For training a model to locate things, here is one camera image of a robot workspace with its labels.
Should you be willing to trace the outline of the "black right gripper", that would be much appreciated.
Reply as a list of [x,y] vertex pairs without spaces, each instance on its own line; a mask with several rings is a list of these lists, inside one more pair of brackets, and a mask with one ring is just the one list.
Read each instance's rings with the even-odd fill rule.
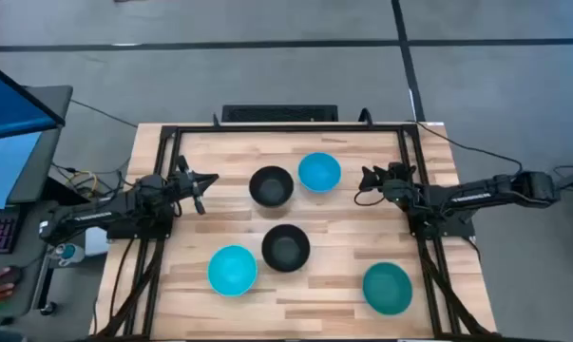
[[380,187],[384,198],[389,202],[408,202],[415,197],[413,174],[416,167],[407,166],[402,162],[390,162],[388,169],[374,165],[372,168],[362,167],[363,178],[358,186],[360,192],[370,192]]

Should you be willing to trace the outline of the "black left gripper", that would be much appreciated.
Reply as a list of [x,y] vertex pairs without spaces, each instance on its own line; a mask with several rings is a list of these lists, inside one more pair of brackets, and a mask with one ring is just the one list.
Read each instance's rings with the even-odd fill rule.
[[204,192],[218,179],[218,174],[198,174],[194,173],[184,155],[177,157],[178,171],[173,175],[174,200],[181,201],[192,198],[194,206],[199,215],[205,214],[205,208],[201,197]]

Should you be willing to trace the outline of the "black bowl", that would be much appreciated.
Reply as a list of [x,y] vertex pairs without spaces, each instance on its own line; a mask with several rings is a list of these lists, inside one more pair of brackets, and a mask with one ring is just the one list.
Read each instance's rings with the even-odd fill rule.
[[285,204],[294,192],[290,173],[279,166],[264,166],[249,181],[249,193],[259,205],[268,208]]
[[291,273],[305,265],[311,253],[311,244],[299,227],[280,224],[264,236],[261,253],[270,268],[281,273]]

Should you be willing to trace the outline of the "small blue bowl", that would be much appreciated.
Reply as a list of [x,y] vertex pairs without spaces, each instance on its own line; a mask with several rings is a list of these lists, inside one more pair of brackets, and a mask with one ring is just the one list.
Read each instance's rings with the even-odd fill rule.
[[315,152],[300,161],[297,174],[307,190],[320,194],[328,193],[341,181],[341,166],[334,156]]

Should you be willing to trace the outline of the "large cyan bowl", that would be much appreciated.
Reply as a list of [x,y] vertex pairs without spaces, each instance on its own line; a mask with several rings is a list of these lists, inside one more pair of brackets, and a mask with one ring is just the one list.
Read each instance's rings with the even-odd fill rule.
[[217,250],[207,266],[207,279],[219,295],[235,297],[246,294],[255,284],[258,265],[254,255],[241,245]]

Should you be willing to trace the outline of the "black grille box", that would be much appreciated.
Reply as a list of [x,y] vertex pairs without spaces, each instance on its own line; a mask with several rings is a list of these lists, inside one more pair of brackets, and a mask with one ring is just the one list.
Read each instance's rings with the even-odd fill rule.
[[334,104],[229,104],[222,108],[223,123],[337,122]]

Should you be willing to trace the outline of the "teal green bowl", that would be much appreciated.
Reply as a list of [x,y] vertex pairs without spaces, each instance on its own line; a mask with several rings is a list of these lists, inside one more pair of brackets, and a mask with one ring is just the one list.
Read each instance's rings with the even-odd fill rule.
[[363,276],[362,292],[366,302],[378,313],[397,315],[412,302],[412,283],[408,274],[398,265],[379,262]]

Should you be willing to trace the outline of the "bottle with teal cap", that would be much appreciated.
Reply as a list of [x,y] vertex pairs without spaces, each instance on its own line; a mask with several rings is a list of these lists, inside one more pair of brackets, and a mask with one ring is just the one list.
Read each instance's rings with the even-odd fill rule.
[[85,250],[73,243],[59,244],[53,251],[53,258],[58,262],[60,267],[66,267],[70,264],[81,262],[85,256]]

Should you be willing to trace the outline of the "grey laptop with pale screen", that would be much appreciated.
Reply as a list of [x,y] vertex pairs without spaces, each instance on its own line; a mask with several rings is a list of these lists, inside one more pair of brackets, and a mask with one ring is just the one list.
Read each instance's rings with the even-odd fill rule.
[[61,129],[0,139],[0,209],[40,198]]

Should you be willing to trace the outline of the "grey desk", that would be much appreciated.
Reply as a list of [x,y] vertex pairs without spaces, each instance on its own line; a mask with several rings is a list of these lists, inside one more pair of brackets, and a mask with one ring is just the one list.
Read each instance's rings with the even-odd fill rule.
[[60,205],[53,200],[39,201],[28,205],[20,214],[19,234],[12,252],[0,255],[0,272],[9,266],[16,266],[22,272],[12,296],[0,304],[0,318],[21,316],[36,306],[38,287],[50,265],[46,256],[49,245],[40,237],[40,223],[51,220],[60,210],[72,208],[74,205]]

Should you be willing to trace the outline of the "black-framed blue monitor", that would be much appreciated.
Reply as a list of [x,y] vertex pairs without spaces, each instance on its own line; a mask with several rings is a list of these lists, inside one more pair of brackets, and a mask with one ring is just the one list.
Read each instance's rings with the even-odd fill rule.
[[65,119],[0,70],[0,139],[64,126]]

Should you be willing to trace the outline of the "black computer mouse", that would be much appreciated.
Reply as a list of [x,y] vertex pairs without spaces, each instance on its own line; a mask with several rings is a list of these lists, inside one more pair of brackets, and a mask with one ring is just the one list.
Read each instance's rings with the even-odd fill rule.
[[23,270],[18,266],[9,266],[8,269],[0,275],[0,286],[6,284],[17,285],[22,277]]

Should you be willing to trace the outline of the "black metal table frame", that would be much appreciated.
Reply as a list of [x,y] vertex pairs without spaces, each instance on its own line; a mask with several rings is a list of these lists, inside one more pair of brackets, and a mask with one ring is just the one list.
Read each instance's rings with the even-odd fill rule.
[[[444,132],[441,124],[424,131],[410,123],[141,125],[130,180],[153,171],[166,174],[177,154],[196,171],[220,178],[204,196],[204,215],[191,200],[182,203],[182,215],[163,247],[153,313],[141,299],[125,330],[157,340],[414,338],[460,332],[462,322],[423,272],[406,216],[378,194],[357,191],[363,166],[390,162],[416,165],[417,181],[456,184]],[[297,185],[288,202],[275,209],[252,200],[248,182],[260,167],[276,165],[295,174],[314,152],[338,160],[341,181],[335,190],[315,194]],[[280,223],[308,236],[306,264],[287,274],[260,264],[248,293],[217,294],[207,279],[213,254],[241,245],[259,256],[265,234]],[[379,262],[398,265],[411,280],[412,302],[400,314],[378,313],[364,298],[363,276]]]

